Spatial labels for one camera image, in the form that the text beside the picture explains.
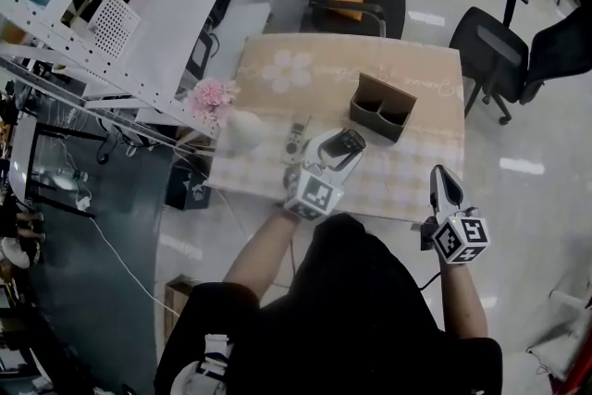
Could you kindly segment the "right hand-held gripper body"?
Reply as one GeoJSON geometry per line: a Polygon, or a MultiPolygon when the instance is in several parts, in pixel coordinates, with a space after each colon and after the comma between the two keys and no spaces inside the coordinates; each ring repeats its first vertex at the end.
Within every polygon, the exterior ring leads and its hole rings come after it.
{"type": "Polygon", "coordinates": [[[469,207],[438,222],[433,216],[420,226],[421,249],[434,249],[447,265],[473,262],[489,245],[487,221],[469,207]]]}

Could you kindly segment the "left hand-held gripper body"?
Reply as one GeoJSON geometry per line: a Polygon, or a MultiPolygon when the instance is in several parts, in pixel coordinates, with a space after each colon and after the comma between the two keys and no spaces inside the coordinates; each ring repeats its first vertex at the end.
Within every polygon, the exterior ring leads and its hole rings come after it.
{"type": "Polygon", "coordinates": [[[308,221],[329,216],[344,194],[345,170],[344,160],[302,160],[288,166],[283,178],[287,192],[283,208],[308,221]]]}

